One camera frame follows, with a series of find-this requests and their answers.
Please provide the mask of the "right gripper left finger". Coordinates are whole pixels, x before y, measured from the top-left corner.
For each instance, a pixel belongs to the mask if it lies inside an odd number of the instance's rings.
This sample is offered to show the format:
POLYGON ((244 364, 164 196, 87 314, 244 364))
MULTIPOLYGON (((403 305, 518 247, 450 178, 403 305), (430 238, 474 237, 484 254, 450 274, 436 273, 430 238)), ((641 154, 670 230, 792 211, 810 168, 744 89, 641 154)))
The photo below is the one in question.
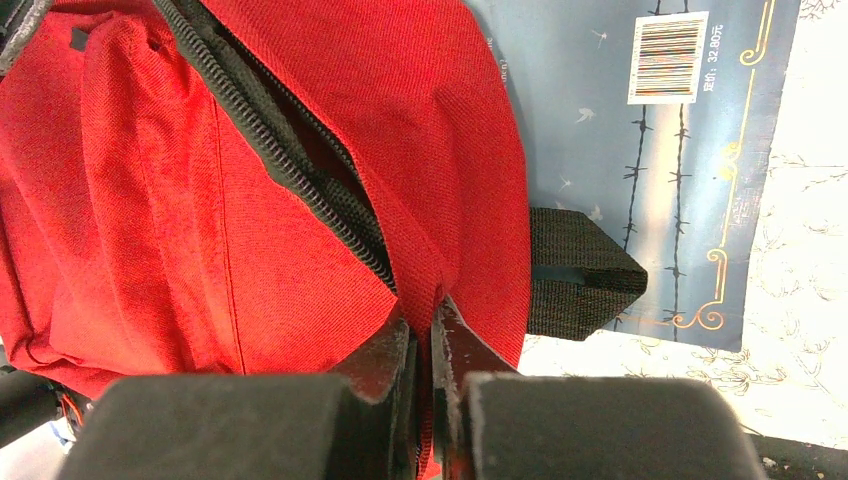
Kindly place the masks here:
POLYGON ((332 369, 348 390, 335 421, 333 479, 413 479, 418 469, 418 343, 393 307, 383 325, 332 369))

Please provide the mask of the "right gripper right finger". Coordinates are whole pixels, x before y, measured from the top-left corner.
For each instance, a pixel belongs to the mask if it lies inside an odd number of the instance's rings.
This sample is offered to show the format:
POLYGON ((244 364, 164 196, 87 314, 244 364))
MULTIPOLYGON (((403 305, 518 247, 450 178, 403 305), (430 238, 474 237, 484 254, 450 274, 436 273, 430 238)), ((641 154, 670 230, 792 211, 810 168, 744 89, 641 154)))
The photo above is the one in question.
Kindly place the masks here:
POLYGON ((443 479, 472 479, 466 376, 474 372, 514 374, 516 369, 467 324, 449 296, 434 313, 430 348, 434 460, 441 466, 443 479))

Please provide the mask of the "red backpack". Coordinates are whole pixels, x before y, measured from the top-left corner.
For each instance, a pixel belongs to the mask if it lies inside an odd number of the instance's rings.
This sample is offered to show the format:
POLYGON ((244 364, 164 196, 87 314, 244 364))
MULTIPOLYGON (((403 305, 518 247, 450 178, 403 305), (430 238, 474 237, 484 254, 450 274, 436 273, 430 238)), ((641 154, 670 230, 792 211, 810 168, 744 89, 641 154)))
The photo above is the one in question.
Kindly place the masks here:
POLYGON ((5 1, 1 337, 86 397, 62 479, 333 479, 332 369, 449 296, 515 369, 647 272, 533 208, 463 1, 5 1))

